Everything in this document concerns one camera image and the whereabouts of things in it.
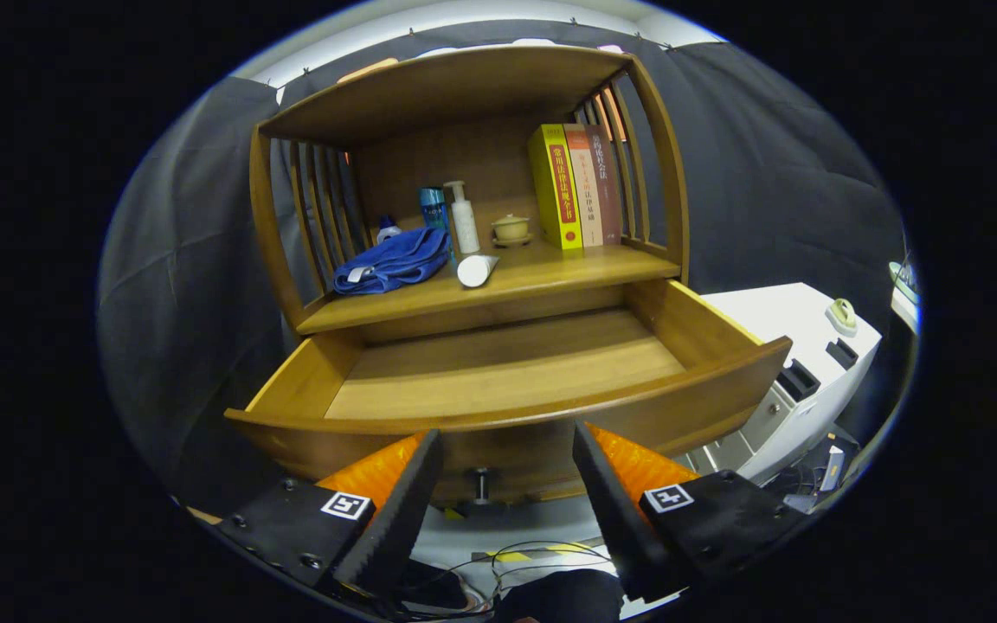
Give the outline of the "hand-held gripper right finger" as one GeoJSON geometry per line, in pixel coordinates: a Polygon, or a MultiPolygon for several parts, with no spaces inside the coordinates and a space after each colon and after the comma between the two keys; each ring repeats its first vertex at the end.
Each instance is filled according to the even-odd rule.
{"type": "Polygon", "coordinates": [[[732,470],[705,476],[585,421],[573,459],[629,599],[719,582],[783,547],[811,517],[732,470]]]}

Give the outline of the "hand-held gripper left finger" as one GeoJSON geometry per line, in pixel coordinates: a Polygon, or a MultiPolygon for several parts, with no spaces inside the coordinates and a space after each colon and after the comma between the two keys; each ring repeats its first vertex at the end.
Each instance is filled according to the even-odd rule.
{"type": "Polygon", "coordinates": [[[418,539],[443,469],[430,429],[322,478],[283,478],[218,522],[235,547],[312,590],[388,598],[418,539]]]}

